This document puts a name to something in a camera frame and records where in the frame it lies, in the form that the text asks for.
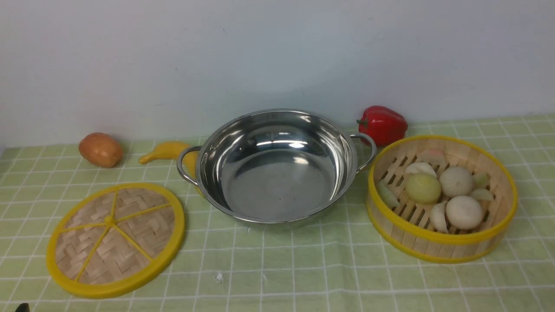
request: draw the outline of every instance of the stainless steel pot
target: stainless steel pot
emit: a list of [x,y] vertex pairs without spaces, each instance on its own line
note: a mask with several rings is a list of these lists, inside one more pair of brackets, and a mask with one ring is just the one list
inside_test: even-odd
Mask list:
[[[350,138],[365,139],[372,148],[358,167]],[[197,150],[195,180],[183,169],[183,158]],[[376,144],[366,134],[346,135],[326,119],[300,110],[262,110],[223,125],[203,146],[184,150],[177,169],[232,217],[289,223],[336,202],[375,154]]]

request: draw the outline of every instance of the bamboo steamer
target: bamboo steamer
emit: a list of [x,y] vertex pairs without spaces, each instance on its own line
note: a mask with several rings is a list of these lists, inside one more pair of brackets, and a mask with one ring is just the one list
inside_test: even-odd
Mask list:
[[[450,166],[465,167],[472,173],[490,176],[488,190],[494,201],[481,202],[482,223],[472,230],[460,230],[447,222],[448,234],[430,223],[433,205],[416,204],[405,192],[405,169],[420,162],[418,154],[428,149],[444,152],[447,165],[434,166],[438,177]],[[383,180],[400,205],[388,208],[378,196],[376,183]],[[399,140],[385,148],[370,169],[366,207],[376,230],[393,246],[422,260],[462,263],[491,252],[503,238],[517,207],[517,191],[507,169],[490,153],[462,140],[423,135]],[[448,200],[442,195],[438,202]]]

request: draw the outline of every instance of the potato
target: potato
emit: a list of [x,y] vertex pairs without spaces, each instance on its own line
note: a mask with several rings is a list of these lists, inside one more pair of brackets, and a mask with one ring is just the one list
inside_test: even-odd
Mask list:
[[123,150],[111,136],[95,132],[79,143],[79,152],[84,159],[95,166],[111,168],[122,158]]

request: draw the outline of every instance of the garlic clove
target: garlic clove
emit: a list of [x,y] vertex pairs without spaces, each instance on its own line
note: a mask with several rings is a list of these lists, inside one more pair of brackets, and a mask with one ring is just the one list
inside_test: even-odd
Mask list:
[[376,191],[380,198],[384,201],[385,205],[389,208],[397,207],[400,205],[395,195],[387,188],[384,181],[379,181],[376,183]]
[[421,161],[430,163],[432,165],[440,165],[442,167],[447,165],[445,154],[442,150],[437,148],[427,149],[417,155]]
[[485,172],[477,172],[472,176],[474,187],[477,189],[484,189],[490,183],[490,178]]
[[430,222],[433,227],[437,229],[438,232],[449,233],[447,230],[447,222],[445,221],[445,206],[447,201],[443,201],[435,206],[433,206],[430,211]]
[[493,194],[490,193],[487,189],[475,189],[470,193],[470,197],[475,200],[486,200],[488,202],[493,201]]
[[427,173],[429,175],[433,175],[437,178],[437,174],[428,163],[413,163],[410,164],[407,169],[405,169],[405,174],[415,174],[415,173]]

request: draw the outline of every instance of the yellow plastic rim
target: yellow plastic rim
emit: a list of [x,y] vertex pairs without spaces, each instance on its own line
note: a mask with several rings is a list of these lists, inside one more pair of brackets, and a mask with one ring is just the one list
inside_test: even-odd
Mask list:
[[499,240],[497,243],[495,243],[490,248],[486,249],[484,252],[481,252],[479,254],[475,254],[475,255],[472,255],[472,256],[461,257],[461,258],[442,258],[442,257],[438,257],[438,256],[430,256],[430,255],[422,254],[422,253],[419,253],[417,251],[414,251],[414,250],[408,248],[407,246],[404,246],[403,244],[401,244],[398,241],[396,241],[395,239],[393,239],[393,237],[391,237],[389,234],[387,234],[384,231],[384,229],[382,229],[381,226],[374,219],[374,216],[371,213],[370,203],[368,201],[366,201],[366,209],[368,210],[368,215],[370,216],[370,221],[372,221],[372,224],[374,225],[374,228],[376,228],[378,233],[380,233],[380,235],[382,235],[382,237],[385,240],[387,240],[391,245],[393,245],[395,248],[399,249],[400,251],[402,251],[402,252],[404,252],[408,255],[414,256],[416,258],[419,258],[421,260],[424,260],[424,261],[435,262],[435,263],[444,263],[444,264],[469,262],[469,261],[476,260],[476,259],[479,259],[479,258],[485,256],[486,254],[490,253],[493,249],[495,249],[501,243],[501,240]]
[[[484,230],[484,231],[481,231],[481,232],[478,232],[478,233],[472,233],[472,234],[452,235],[452,234],[432,232],[430,230],[426,230],[426,229],[417,227],[416,225],[402,219],[400,216],[396,215],[393,211],[391,211],[391,209],[389,209],[386,206],[384,201],[378,195],[378,192],[377,192],[377,189],[376,189],[376,184],[374,183],[374,171],[376,170],[376,164],[378,163],[380,158],[382,158],[387,153],[387,151],[389,151],[390,149],[392,149],[392,148],[394,148],[394,147],[396,147],[400,144],[403,144],[404,142],[409,142],[409,141],[412,141],[412,140],[421,140],[421,139],[440,139],[440,140],[447,140],[447,141],[452,141],[452,142],[464,144],[464,145],[467,145],[467,146],[479,151],[480,153],[482,153],[485,156],[487,156],[488,158],[490,158],[493,162],[495,162],[495,164],[497,164],[501,168],[503,173],[505,173],[505,175],[507,176],[507,179],[509,180],[509,183],[511,185],[511,189],[512,189],[512,192],[513,192],[513,204],[511,206],[511,210],[509,211],[507,216],[503,220],[501,220],[501,222],[499,222],[497,225],[495,225],[494,227],[491,227],[487,230]],[[456,138],[445,137],[445,136],[442,136],[442,135],[419,135],[419,136],[416,136],[416,137],[405,138],[405,139],[399,140],[399,141],[389,145],[388,147],[384,148],[378,154],[376,159],[372,162],[372,167],[370,168],[370,173],[369,173],[369,176],[368,176],[368,189],[370,190],[370,196],[372,197],[372,200],[374,201],[374,203],[376,204],[376,206],[378,207],[380,212],[389,221],[393,222],[399,228],[401,228],[401,229],[403,229],[403,230],[405,230],[405,231],[407,231],[407,232],[409,232],[409,233],[411,233],[411,234],[413,234],[417,237],[425,238],[427,240],[434,241],[434,242],[437,242],[437,243],[442,243],[442,244],[457,244],[457,245],[474,244],[474,243],[479,243],[479,242],[481,242],[485,239],[491,238],[491,237],[499,234],[500,232],[505,230],[505,228],[511,222],[511,220],[512,220],[512,218],[513,218],[513,216],[516,212],[517,204],[518,204],[517,188],[516,188],[516,185],[514,184],[514,180],[511,177],[511,174],[509,173],[509,171],[501,164],[501,162],[499,160],[497,160],[497,158],[495,158],[492,154],[485,151],[484,149],[478,147],[477,145],[474,145],[472,143],[465,142],[463,140],[459,140],[459,139],[456,139]]]
[[[166,247],[160,252],[160,254],[158,254],[156,258],[151,260],[148,266],[143,268],[141,271],[127,278],[124,278],[122,280],[115,281],[113,283],[93,285],[93,284],[82,284],[75,280],[69,279],[59,270],[58,265],[56,264],[57,239],[58,239],[58,235],[63,232],[64,225],[77,212],[77,210],[83,208],[86,204],[88,204],[95,198],[102,195],[106,195],[111,192],[116,192],[116,196],[117,196],[117,190],[125,189],[125,188],[144,188],[148,190],[153,190],[159,193],[160,195],[164,196],[168,200],[169,204],[164,205],[164,207],[167,207],[169,205],[173,207],[173,211],[175,215],[174,230],[173,230],[173,233],[171,234],[170,239],[168,240]],[[153,209],[146,209],[138,214],[149,213],[149,212],[152,212],[152,210]],[[110,227],[116,227],[115,225],[109,225],[107,223],[96,223],[95,226],[106,226],[106,229],[109,229]],[[58,223],[58,225],[56,226],[56,228],[54,229],[54,232],[50,237],[50,241],[48,242],[48,247],[46,250],[46,267],[50,272],[50,275],[52,276],[54,281],[56,281],[58,285],[60,285],[65,291],[71,293],[72,295],[84,297],[84,298],[91,298],[91,299],[113,298],[113,297],[117,297],[117,296],[121,296],[126,293],[129,293],[130,291],[133,291],[145,285],[149,281],[153,280],[156,276],[158,276],[158,274],[160,274],[171,263],[171,261],[179,251],[181,247],[181,243],[183,241],[184,233],[185,233],[185,215],[183,213],[183,207],[179,202],[179,199],[177,199],[177,197],[175,197],[175,195],[172,194],[170,191],[168,191],[163,187],[160,187],[155,184],[150,184],[150,183],[128,183],[128,184],[116,185],[114,187],[101,190],[85,198],[83,201],[81,201],[79,204],[73,207],[73,209],[68,214],[66,214],[64,218]],[[97,243],[95,244],[95,247],[99,245],[99,243],[102,241],[103,238],[104,238],[104,235],[102,235],[98,239]],[[136,243],[134,241],[130,241],[130,243],[136,246]],[[93,248],[90,254],[94,253],[95,250],[96,248]]]

